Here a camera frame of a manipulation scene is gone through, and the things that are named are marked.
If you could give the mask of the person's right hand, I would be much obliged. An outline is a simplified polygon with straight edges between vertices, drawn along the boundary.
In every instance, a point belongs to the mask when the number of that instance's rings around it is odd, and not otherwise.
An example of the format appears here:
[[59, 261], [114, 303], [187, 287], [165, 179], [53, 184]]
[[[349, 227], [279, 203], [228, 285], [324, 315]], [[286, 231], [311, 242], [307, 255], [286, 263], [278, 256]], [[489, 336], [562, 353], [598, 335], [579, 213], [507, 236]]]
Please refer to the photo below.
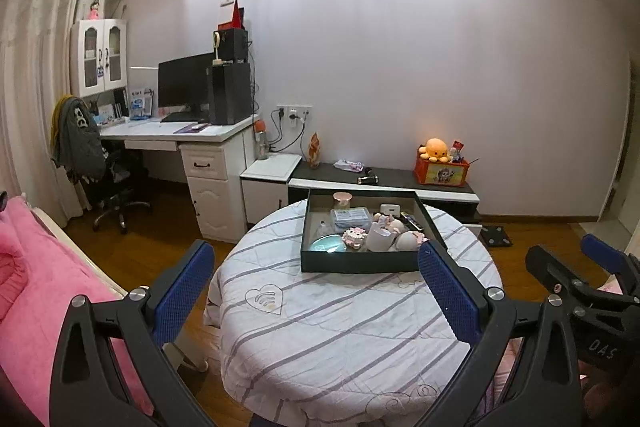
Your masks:
[[580, 361], [582, 425], [626, 427], [639, 425], [639, 362], [605, 372]]

